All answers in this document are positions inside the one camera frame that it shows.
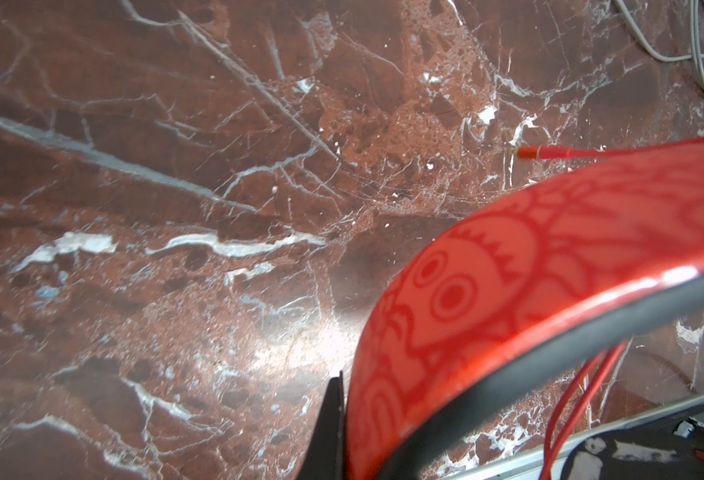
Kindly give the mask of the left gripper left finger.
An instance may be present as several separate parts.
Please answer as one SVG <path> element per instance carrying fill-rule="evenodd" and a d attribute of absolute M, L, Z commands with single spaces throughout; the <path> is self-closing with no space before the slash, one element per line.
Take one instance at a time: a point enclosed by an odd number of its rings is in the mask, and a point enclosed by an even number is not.
<path fill-rule="evenodd" d="M 345 391 L 343 372 L 329 380 L 297 480 L 345 478 Z"/>

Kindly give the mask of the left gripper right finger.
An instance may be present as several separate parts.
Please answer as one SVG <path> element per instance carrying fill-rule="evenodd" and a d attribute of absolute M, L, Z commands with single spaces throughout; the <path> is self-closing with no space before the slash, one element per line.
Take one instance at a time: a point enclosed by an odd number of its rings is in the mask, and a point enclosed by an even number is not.
<path fill-rule="evenodd" d="M 563 479 L 704 479 L 704 404 L 591 436 L 575 447 Z"/>

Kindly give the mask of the red black headphones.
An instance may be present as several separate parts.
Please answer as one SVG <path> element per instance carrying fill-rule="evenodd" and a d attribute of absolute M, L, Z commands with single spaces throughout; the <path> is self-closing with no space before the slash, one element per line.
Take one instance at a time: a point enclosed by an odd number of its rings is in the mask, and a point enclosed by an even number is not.
<path fill-rule="evenodd" d="M 362 332 L 350 479 L 406 479 L 581 361 L 704 308 L 704 138 L 509 194 L 445 231 Z"/>

